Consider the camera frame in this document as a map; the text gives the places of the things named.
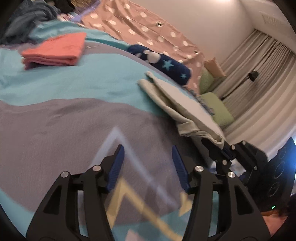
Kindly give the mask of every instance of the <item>teal blanket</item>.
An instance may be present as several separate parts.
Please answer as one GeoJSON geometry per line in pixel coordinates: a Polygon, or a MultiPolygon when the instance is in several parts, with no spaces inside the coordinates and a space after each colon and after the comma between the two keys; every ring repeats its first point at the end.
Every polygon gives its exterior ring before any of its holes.
{"type": "MultiPolygon", "coordinates": [[[[105,204],[115,240],[181,240],[192,197],[182,191],[171,148],[178,144],[183,153],[198,154],[137,81],[152,71],[177,85],[125,52],[127,43],[101,31],[53,20],[38,25],[30,38],[42,42],[80,31],[87,33],[90,49],[77,66],[25,71],[18,49],[0,48],[0,203],[25,235],[62,171],[84,172],[123,144],[126,158],[114,190],[123,196],[114,200],[111,193],[105,204]]],[[[209,235],[215,234],[217,223],[215,192],[213,200],[209,235]]],[[[80,228],[87,235],[83,217],[80,228]]]]}

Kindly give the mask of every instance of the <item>pink polka dot sheet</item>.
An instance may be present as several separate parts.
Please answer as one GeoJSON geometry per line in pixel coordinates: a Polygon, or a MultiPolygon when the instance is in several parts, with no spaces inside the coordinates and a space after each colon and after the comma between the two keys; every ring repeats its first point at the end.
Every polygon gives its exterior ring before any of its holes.
{"type": "Polygon", "coordinates": [[[170,23],[151,11],[128,0],[102,0],[82,18],[87,28],[94,28],[123,40],[140,44],[166,54],[191,70],[186,87],[199,94],[204,55],[188,38],[170,23]]]}

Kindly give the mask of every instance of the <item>light blue star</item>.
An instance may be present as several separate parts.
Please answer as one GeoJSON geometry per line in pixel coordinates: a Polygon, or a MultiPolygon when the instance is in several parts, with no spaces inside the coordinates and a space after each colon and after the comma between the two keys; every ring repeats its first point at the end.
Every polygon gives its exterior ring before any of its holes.
{"type": "Polygon", "coordinates": [[[173,65],[171,64],[172,63],[172,61],[171,60],[169,60],[169,61],[163,61],[163,68],[166,68],[166,70],[167,71],[170,71],[170,67],[172,67],[173,65]]]}

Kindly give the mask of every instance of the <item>pink towel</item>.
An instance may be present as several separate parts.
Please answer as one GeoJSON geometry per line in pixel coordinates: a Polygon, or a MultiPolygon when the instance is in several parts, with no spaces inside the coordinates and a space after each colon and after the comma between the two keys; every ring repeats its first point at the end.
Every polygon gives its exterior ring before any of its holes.
{"type": "Polygon", "coordinates": [[[63,66],[76,65],[84,50],[86,33],[73,33],[49,38],[37,48],[27,49],[22,52],[25,69],[31,62],[63,66]]]}

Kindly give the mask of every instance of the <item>beige cloth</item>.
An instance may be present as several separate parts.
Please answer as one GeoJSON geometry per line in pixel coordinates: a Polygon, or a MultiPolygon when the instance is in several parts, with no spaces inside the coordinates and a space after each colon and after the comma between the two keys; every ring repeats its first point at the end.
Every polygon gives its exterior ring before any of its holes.
{"type": "Polygon", "coordinates": [[[187,85],[199,94],[199,80],[204,64],[203,53],[170,23],[128,0],[102,0],[82,18],[87,28],[95,28],[123,40],[166,54],[191,69],[187,85]]]}
{"type": "Polygon", "coordinates": [[[146,75],[153,81],[139,80],[140,87],[173,120],[176,121],[181,136],[207,138],[219,148],[224,146],[223,132],[212,117],[195,100],[183,94],[179,88],[156,78],[150,71],[146,75]]]}

